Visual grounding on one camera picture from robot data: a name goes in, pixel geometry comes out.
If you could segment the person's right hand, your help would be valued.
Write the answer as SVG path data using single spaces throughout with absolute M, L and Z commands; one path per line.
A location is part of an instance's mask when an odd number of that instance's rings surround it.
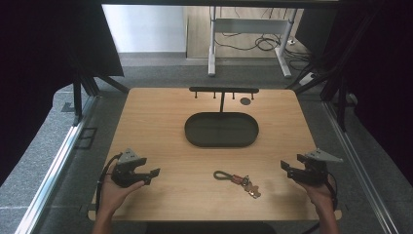
M 318 214 L 334 212 L 331 192 L 325 185 L 311 186 L 302 182 L 299 185 L 305 189 Z

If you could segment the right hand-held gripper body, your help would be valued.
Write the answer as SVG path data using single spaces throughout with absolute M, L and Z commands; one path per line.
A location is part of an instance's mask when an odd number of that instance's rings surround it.
M 304 169 L 297 173 L 297 181 L 308 185 L 320 185 L 327 181 L 327 162 L 342 163 L 338 158 L 321 149 L 316 149 L 304 154 L 298 154 L 297 160 L 304 165 Z

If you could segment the white power strip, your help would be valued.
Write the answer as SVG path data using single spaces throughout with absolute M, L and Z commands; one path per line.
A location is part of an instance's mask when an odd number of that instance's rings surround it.
M 306 85 L 306 84 L 308 84 L 309 82 L 311 82 L 313 79 L 315 79 L 317 77 L 317 75 L 316 74 L 314 74 L 313 72 L 310 72 L 309 74 L 307 74 L 304 78 L 302 78 L 300 81 L 299 81 L 299 84 L 301 85 L 301 86 L 304 86 L 304 85 Z

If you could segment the person's left hand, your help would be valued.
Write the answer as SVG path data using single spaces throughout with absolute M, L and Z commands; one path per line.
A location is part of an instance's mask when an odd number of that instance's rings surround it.
M 125 199 L 143 185 L 144 182 L 139 181 L 126 188 L 120 187 L 112 180 L 110 175 L 106 175 L 102 183 L 98 212 L 100 214 L 114 214 L 124 203 Z

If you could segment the black metal stand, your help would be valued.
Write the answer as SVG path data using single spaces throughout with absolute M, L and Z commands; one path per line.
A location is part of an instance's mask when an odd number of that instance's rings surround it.
M 110 76 L 98 75 L 98 79 L 112 86 L 118 91 L 127 94 L 130 89 Z M 99 95 L 99 87 L 92 76 L 76 74 L 73 80 L 73 100 L 74 100 L 74 126 L 78 126 L 83 119 L 82 91 L 85 91 L 90 97 Z
M 293 91 L 296 95 L 302 94 L 316 85 L 325 83 L 319 96 L 323 101 L 331 101 L 335 95 L 337 98 L 337 110 L 336 110 L 336 123 L 340 129 L 345 132 L 345 110 L 347 106 L 346 94 L 347 94 L 347 84 L 346 79 L 342 76 L 339 71 L 333 69 L 324 74 L 317 75 L 311 81 L 303 86 L 298 86 L 299 82 L 304 79 L 304 77 L 309 74 L 309 71 L 304 71 L 300 73 L 296 79 L 286 87 L 287 90 Z

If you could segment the person's dark clothing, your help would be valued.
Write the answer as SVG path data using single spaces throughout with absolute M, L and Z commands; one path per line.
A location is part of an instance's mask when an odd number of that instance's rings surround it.
M 152 222 L 145 234 L 277 234 L 263 222 Z

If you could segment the aluminium rail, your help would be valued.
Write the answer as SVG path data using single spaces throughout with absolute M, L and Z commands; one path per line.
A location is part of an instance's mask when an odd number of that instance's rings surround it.
M 384 233 L 399 234 L 389 210 L 387 209 L 382 197 L 379 195 L 365 167 L 362 165 L 353 143 L 351 142 L 348 134 L 339 126 L 336 120 L 337 114 L 335 113 L 333 107 L 325 101 L 323 101 L 321 104 L 336 135 L 339 138 L 339 141 L 342 144 L 342 147 L 347 155 L 347 159 L 351 164 L 353 170 L 355 171 L 362 190 L 366 195 L 370 207 L 376 215 Z
M 36 194 L 28 206 L 23 218 L 21 219 L 15 234 L 31 234 L 34 230 L 46 204 L 56 186 L 56 182 L 66 161 L 74 148 L 75 141 L 82 132 L 88 117 L 91 115 L 91 109 L 96 102 L 95 97 L 88 97 L 81 106 L 84 114 L 77 125 L 72 124 L 53 160 L 45 177 L 42 180 Z

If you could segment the keychain with green cord loop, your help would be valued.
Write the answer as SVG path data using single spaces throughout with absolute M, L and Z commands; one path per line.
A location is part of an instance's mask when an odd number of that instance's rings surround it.
M 257 199 L 261 196 L 259 187 L 251 182 L 248 175 L 231 175 L 223 171 L 215 171 L 213 173 L 213 177 L 217 180 L 230 180 L 231 182 L 241 186 L 244 191 L 254 199 Z

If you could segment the black curtain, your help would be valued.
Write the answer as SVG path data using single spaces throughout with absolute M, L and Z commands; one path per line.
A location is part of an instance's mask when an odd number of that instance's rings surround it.
M 102 0 L 0 0 L 0 185 L 56 91 L 79 75 L 123 74 Z
M 373 0 L 378 12 L 344 68 L 356 116 L 413 185 L 413 0 Z M 315 59 L 349 46 L 355 10 L 304 10 L 295 38 Z

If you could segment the black key rack with tray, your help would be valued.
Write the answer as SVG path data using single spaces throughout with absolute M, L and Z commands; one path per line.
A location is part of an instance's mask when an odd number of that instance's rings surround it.
M 257 121 L 249 114 L 242 112 L 225 112 L 225 96 L 231 94 L 251 94 L 248 101 L 259 93 L 255 88 L 220 88 L 220 87 L 190 87 L 195 93 L 220 93 L 220 106 L 217 112 L 198 112 L 190 116 L 184 125 L 186 139 L 198 147 L 247 147 L 252 145 L 259 134 Z

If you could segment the white metal desk frame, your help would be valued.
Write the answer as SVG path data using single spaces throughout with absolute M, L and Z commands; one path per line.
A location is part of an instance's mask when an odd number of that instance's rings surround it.
M 215 34 L 216 33 L 246 33 L 246 34 L 279 34 L 281 44 L 274 49 L 283 76 L 291 76 L 290 69 L 284 58 L 290 32 L 292 30 L 297 9 L 292 9 L 288 19 L 221 19 L 216 17 L 216 7 L 209 10 L 210 35 L 207 58 L 207 74 L 215 75 Z

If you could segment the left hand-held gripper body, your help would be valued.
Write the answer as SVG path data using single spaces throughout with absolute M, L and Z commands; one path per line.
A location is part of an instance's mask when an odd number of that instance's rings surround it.
M 112 171 L 112 180 L 121 187 L 129 187 L 138 181 L 145 181 L 145 174 L 137 174 L 134 170 L 146 164 L 147 159 L 138 156 L 127 148 L 120 156 Z

